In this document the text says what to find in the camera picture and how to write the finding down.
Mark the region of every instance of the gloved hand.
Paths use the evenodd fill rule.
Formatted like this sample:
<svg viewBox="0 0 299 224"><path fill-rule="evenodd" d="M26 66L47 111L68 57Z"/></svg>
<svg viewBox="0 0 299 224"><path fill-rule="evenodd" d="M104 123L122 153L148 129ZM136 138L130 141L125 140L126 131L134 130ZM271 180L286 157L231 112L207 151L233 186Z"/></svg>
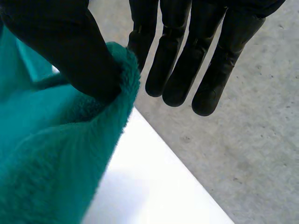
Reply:
<svg viewBox="0 0 299 224"><path fill-rule="evenodd" d="M76 89L109 104L121 91L121 69L87 6L88 0L0 0L0 13Z"/></svg>
<svg viewBox="0 0 299 224"><path fill-rule="evenodd" d="M210 115L216 109L245 44L263 25L265 17L284 1L160 0L163 35L149 71L146 92L153 97L162 95L169 106L183 104L224 17L216 51L192 101L195 113ZM134 30L129 36L128 47L135 52L142 70L155 36L158 0L129 2ZM189 35L174 67L190 8Z"/></svg>

